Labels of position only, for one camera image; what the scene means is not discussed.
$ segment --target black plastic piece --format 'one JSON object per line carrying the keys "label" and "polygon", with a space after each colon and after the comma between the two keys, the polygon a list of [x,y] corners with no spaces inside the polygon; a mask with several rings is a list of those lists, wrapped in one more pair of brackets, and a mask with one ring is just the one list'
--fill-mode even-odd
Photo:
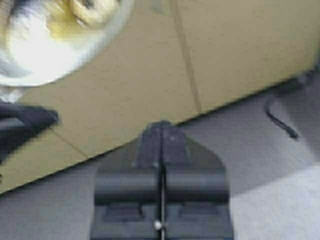
{"label": "black plastic piece", "polygon": [[223,164],[166,121],[107,155],[91,229],[91,240],[156,239],[233,239]]}
{"label": "black plastic piece", "polygon": [[43,107],[0,103],[0,164],[14,150],[58,122],[58,114]]}

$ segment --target gray carpet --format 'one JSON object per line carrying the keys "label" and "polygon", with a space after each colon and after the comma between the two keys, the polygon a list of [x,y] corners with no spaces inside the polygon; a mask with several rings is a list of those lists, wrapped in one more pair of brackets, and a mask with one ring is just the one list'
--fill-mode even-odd
{"label": "gray carpet", "polygon": [[[272,107],[301,138],[263,113],[264,92],[181,128],[218,154],[228,170],[237,240],[320,239],[320,82]],[[88,240],[94,175],[102,159],[0,197],[0,239]]]}

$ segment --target blurry object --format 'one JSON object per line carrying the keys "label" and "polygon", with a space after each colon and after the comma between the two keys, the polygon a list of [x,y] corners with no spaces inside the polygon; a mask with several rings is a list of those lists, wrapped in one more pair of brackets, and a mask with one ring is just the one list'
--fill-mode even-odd
{"label": "blurry object", "polygon": [[6,28],[7,52],[0,49],[0,85],[39,86],[82,67],[125,26],[134,2],[117,2],[104,12],[108,17],[99,12],[105,24],[86,31],[66,0],[16,0]]}
{"label": "blurry object", "polygon": [[93,28],[102,27],[119,7],[118,0],[70,0],[72,12]]}
{"label": "blurry object", "polygon": [[14,0],[0,0],[0,49],[5,47],[6,29]]}
{"label": "blurry object", "polygon": [[49,20],[47,27],[55,40],[68,41],[79,38],[87,30],[71,11],[69,0],[53,0],[47,3]]}

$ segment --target black plastic mount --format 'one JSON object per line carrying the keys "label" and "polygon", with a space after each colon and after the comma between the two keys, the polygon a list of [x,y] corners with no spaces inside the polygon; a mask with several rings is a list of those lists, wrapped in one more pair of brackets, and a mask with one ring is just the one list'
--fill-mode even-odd
{"label": "black plastic mount", "polygon": [[166,121],[106,156],[91,240],[233,239],[222,162]]}

